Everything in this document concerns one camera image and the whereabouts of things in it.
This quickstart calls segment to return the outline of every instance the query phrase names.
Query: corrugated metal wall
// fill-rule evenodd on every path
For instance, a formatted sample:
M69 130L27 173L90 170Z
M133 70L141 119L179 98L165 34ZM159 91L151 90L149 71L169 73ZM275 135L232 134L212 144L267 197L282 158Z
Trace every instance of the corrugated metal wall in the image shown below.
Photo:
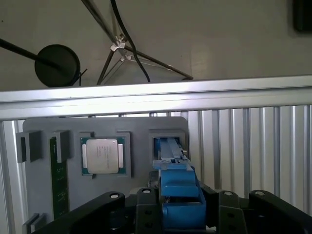
M204 183L241 197L267 190L312 215L311 112L285 106L121 117L185 117L191 160Z

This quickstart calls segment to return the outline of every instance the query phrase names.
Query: screw hole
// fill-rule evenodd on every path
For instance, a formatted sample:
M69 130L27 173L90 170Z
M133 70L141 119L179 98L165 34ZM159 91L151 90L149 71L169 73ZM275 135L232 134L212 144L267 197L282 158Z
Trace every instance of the screw hole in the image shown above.
M144 194L149 194L149 193L151 192L151 190L150 190L150 189L143 189L142 192L143 192Z
M153 226L153 223L145 223L146 228L152 228L152 226Z
M230 230L230 231L236 231L236 227L233 226L233 225L229 225L229 230Z
M119 194L110 194L109 197L112 199L115 199L115 198L119 197Z

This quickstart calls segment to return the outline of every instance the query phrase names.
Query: tripod leg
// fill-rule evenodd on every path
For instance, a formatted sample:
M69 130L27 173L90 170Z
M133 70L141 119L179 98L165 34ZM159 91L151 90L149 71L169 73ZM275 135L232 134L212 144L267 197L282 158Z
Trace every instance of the tripod leg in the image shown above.
M130 52L133 52L133 49L130 46L125 46L125 49L130 51ZM150 56L148 56L148 55L146 55L146 54L144 54L144 53L142 53L140 51L136 51L136 53L137 53L137 55L139 55L139 56L141 56L141 57L143 57L145 59L148 59L149 61L152 61L152 62L154 62L154 63L156 63L156 64L158 64L160 66L163 66L163 67L165 67L165 68L167 68L169 70L172 70L174 72L179 73L180 75L183 75L185 77L183 80L192 80L192 79L194 79L192 76L190 76L190 75L188 75L188 74L186 74L186 73L184 73L184 72L182 72L182 71L180 71L180 70L178 70L178 69L176 69L176 68L174 68L172 66L169 66L168 64L163 63L163 62L161 62L161 61L159 61L159 60L157 60L157 59L155 59L153 57L150 57Z
M111 62L112 58L113 58L113 55L114 55L114 51L110 50L109 54L108 54L108 57L106 59L106 62L104 64L104 67L103 67L103 70L101 72L101 75L99 75L99 78L97 80L97 85L100 85L102 83L102 81L104 80L104 76L105 76L105 73L107 71L107 68L109 66L109 63Z

